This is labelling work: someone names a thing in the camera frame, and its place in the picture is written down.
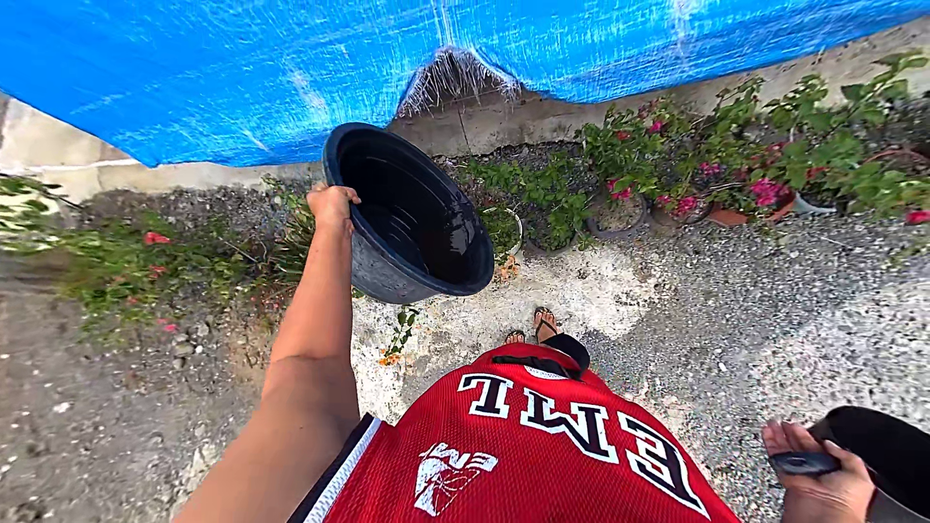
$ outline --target plant pot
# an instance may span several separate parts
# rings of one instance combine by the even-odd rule
[[[724,208],[720,202],[714,202],[711,214],[707,216],[707,219],[723,227],[745,225],[750,220],[748,216],[738,210]]]
[[[637,230],[644,224],[648,224],[647,216],[649,215],[649,206],[643,195],[637,193],[630,196],[630,198],[635,198],[636,202],[639,204],[639,215],[633,220],[632,224],[628,227],[618,229],[602,229],[601,223],[598,222],[596,217],[598,216],[598,212],[609,203],[609,200],[607,200],[607,195],[604,193],[598,195],[594,203],[591,204],[591,217],[585,220],[585,225],[595,238],[602,240],[630,240],[636,236]]]
[[[775,212],[766,216],[765,221],[768,221],[769,223],[775,223],[776,221],[779,221],[782,218],[788,216],[788,213],[794,210],[794,203],[796,201],[797,193],[791,191],[787,196],[778,202],[778,208],[775,210]]]
[[[368,124],[343,124],[326,140],[330,184],[355,189],[352,284],[371,298],[413,303],[468,296],[494,273],[494,250],[472,203],[408,141]]]
[[[668,211],[665,210],[665,206],[661,206],[655,202],[652,204],[652,209],[649,211],[652,219],[659,225],[665,225],[666,227],[681,227],[682,225],[694,225],[704,221],[708,216],[710,216],[713,211],[713,204],[708,201],[702,201],[698,204],[698,207],[694,211],[687,214],[682,218],[676,218],[672,216]]]
[[[505,207],[500,207],[500,208],[498,208],[498,207],[490,207],[490,208],[486,208],[486,209],[483,209],[483,210],[481,211],[481,214],[480,214],[480,215],[484,215],[484,214],[487,213],[487,212],[493,212],[493,211],[495,211],[495,210],[502,210],[502,211],[505,211],[505,212],[509,213],[511,216],[513,216],[513,219],[514,219],[514,220],[516,221],[516,223],[517,223],[517,241],[516,241],[516,244],[514,244],[513,247],[511,247],[510,249],[508,249],[508,250],[504,253],[504,254],[507,255],[507,256],[513,256],[513,255],[515,255],[516,253],[520,252],[520,247],[523,246],[523,235],[524,235],[523,221],[520,220],[520,217],[517,216],[517,213],[513,212],[512,209],[505,208]]]
[[[527,251],[537,255],[537,256],[558,256],[564,252],[567,252],[575,246],[575,242],[578,241],[578,232],[572,234],[572,239],[568,240],[568,243],[564,247],[559,247],[555,250],[547,250],[543,246],[537,243],[536,238],[534,238],[530,231],[529,223],[524,222],[524,232],[526,234],[525,248]]]
[[[833,441],[866,463],[875,483],[868,521],[930,522],[925,477],[930,435],[877,410],[851,406],[831,410],[808,430],[818,441]]]
[[[794,208],[792,210],[798,214],[805,214],[808,212],[813,214],[831,214],[836,212],[836,207],[816,206],[804,200],[801,194],[797,193],[794,196]]]

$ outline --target black bucket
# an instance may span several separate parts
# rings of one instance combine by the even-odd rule
[[[810,433],[857,454],[869,467],[875,496],[868,521],[930,521],[930,435],[862,407],[839,407],[815,423]]]
[[[468,197],[410,142],[343,124],[323,156],[326,180],[352,187],[352,284],[388,303],[468,296],[494,273],[491,238]]]

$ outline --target terracotta pot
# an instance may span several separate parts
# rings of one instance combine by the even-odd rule
[[[795,196],[797,194],[794,191],[791,191],[785,198],[778,202],[780,207],[773,212],[772,214],[765,217],[765,221],[769,223],[775,223],[776,221],[781,220],[782,218],[788,216],[788,213],[794,209]]]
[[[750,220],[748,216],[738,210],[724,208],[720,202],[715,202],[713,204],[713,209],[707,219],[723,227],[745,225]]]

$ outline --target weed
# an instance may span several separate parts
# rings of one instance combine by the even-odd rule
[[[381,358],[378,363],[388,366],[400,361],[401,351],[404,350],[407,340],[410,339],[411,330],[413,329],[414,323],[417,321],[418,315],[419,311],[417,309],[414,309],[410,305],[401,305],[401,310],[397,313],[397,327],[394,328],[394,336],[391,338],[391,344],[388,345],[388,348],[381,349],[381,354],[384,355],[384,357]]]

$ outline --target white trim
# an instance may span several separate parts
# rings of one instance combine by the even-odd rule
[[[540,378],[541,380],[567,380],[568,379],[565,376],[559,376],[558,374],[552,374],[551,372],[546,372],[545,370],[539,370],[535,367],[530,367],[528,365],[524,365],[524,369],[526,369],[526,372],[529,372],[531,376]]]
[[[345,487],[346,481],[352,475],[355,465],[362,459],[362,454],[365,453],[365,449],[368,448],[368,444],[371,443],[371,439],[375,437],[375,433],[380,427],[381,420],[374,418],[368,428],[365,429],[365,433],[359,438],[358,443],[355,444],[355,448],[346,456],[346,460],[339,466],[339,470],[326,484],[325,489],[320,493],[320,497],[316,499],[316,503],[313,504],[313,508],[310,509],[310,513],[303,520],[303,523],[322,523],[326,515],[329,514],[329,509],[332,508],[336,497],[342,492],[342,487]]]

